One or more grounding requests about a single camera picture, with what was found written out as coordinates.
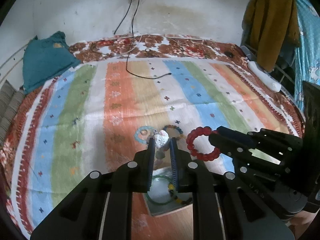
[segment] bed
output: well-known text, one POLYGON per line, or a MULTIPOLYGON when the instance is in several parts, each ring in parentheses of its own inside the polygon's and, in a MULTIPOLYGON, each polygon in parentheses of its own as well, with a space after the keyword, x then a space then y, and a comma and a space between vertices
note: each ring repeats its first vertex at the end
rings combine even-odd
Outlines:
MULTIPOLYGON (((178 147, 198 126, 240 132, 261 128, 302 136, 294 103, 274 93, 248 69, 234 44, 178 35, 116 36, 70 47, 83 63, 48 80, 23 100, 0 152, 7 211, 26 238, 91 171, 114 171, 146 149, 154 129, 171 128, 178 147)), ((199 151, 213 150, 205 137, 199 151)), ((268 156, 254 152, 260 158, 268 156)), ((162 166, 169 166, 167 156, 162 166)), ((220 155, 210 171, 232 171, 220 155)), ((192 239, 192 207, 151 217, 133 194, 132 239, 192 239)))

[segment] green bangle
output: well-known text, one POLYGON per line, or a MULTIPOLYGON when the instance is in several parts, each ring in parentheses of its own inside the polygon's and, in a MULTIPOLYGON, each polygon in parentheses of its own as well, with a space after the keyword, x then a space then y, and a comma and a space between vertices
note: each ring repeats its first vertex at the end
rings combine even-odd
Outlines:
MULTIPOLYGON (((172 179, 170 179, 169 177, 167 176, 153 176, 152 177, 152 180, 154 179, 157 179, 157 178, 162 178, 162 179, 166 179, 169 183, 173 183, 172 179)), ((146 197, 147 199, 152 203, 152 204, 155 204, 155 205, 159 205, 159 206, 164 206, 164 205, 167 205, 169 204, 170 202, 174 201, 173 197, 171 197, 171 199, 167 202, 157 202, 157 201, 154 201, 148 194, 148 192, 146 193, 146 197)))

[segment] red beaded bracelet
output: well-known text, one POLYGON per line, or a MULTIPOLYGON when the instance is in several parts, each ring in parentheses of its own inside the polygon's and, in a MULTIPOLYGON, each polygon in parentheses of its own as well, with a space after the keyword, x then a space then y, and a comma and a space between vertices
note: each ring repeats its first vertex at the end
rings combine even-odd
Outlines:
POLYGON ((198 152, 198 150, 195 149, 195 145, 193 144, 193 141, 201 135, 209 136, 212 133, 218 133, 216 130, 212 131, 209 126, 205 127, 197 127, 196 129, 192 130, 186 139, 187 148, 191 151, 191 155, 194 157, 197 157, 198 160, 202 160, 204 162, 207 161, 213 161, 214 159, 217 159, 220 155, 219 148, 215 147, 214 150, 211 153, 203 154, 198 152))

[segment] black cable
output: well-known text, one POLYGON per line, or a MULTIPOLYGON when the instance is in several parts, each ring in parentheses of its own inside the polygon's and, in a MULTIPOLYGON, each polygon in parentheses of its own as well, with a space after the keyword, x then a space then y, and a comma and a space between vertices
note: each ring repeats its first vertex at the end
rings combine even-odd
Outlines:
POLYGON ((116 28, 116 30, 115 30, 115 32, 113 33, 113 35, 116 35, 116 32, 117 32, 118 28, 120 27, 121 23, 122 23, 122 22, 124 21, 124 19, 127 17, 131 4, 132 4, 132 0, 130 0, 130 4, 129 4, 129 7, 128 7, 128 10, 127 10, 127 12, 125 13, 125 16, 123 17, 122 21, 119 23, 119 25, 118 25, 118 27, 116 28))
POLYGON ((140 78, 145 78, 145 79, 158 79, 158 78, 162 78, 162 77, 164 77, 164 76, 171 75, 171 73, 167 73, 167 74, 164 74, 164 75, 162 75, 162 76, 160 76, 160 77, 150 78, 150 77, 142 77, 142 76, 133 74, 132 72, 130 72, 130 71, 128 70, 128 60, 129 60, 129 57, 130 57, 130 53, 131 53, 130 50, 132 49, 133 39, 134 39, 134 34, 133 34, 133 22, 134 22, 134 17, 135 17, 136 14, 137 14, 137 11, 138 11, 138 8, 139 8, 139 4, 140 4, 140 0, 138 0, 137 8, 136 8, 136 11, 134 12, 134 15, 133 15, 132 21, 131 21, 131 45, 130 45, 129 53, 128 53, 127 60, 126 60, 126 63, 125 63, 125 70, 126 70, 128 73, 130 73, 131 75, 133 75, 133 76, 140 77, 140 78))

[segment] green stripe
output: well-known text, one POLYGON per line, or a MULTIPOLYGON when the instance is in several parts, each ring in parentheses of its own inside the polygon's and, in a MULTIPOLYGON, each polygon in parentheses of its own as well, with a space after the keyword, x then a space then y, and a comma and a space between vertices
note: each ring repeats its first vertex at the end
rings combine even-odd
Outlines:
POLYGON ((230 101, 224 97, 223 93, 217 89, 215 84, 207 79, 198 66, 190 61, 182 61, 182 63, 191 75, 203 85, 208 95, 218 102, 220 111, 224 114, 225 119, 229 123, 229 128, 243 133, 249 132, 251 129, 239 111, 230 104, 230 101))
POLYGON ((96 67, 84 65, 75 73, 54 136, 51 173, 52 204, 55 207, 83 179, 80 171, 84 122, 82 114, 96 67), (72 121, 79 118, 76 125, 72 121), (78 141, 76 148, 72 143, 78 141))

